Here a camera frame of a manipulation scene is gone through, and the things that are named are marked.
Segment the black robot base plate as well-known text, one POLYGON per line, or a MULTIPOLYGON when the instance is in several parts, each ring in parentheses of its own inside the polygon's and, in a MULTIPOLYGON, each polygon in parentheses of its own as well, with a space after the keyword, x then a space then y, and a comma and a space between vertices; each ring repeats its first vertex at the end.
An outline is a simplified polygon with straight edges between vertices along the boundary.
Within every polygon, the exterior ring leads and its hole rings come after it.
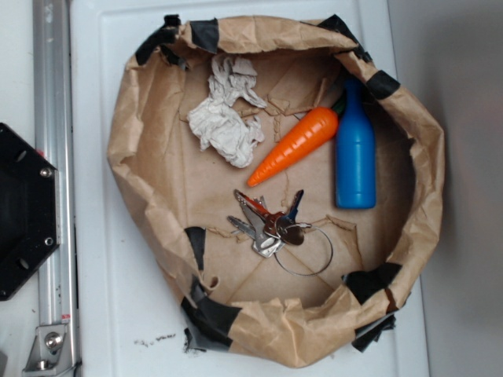
POLYGON ((1 300, 10 300, 59 245, 57 169, 1 125, 1 300))

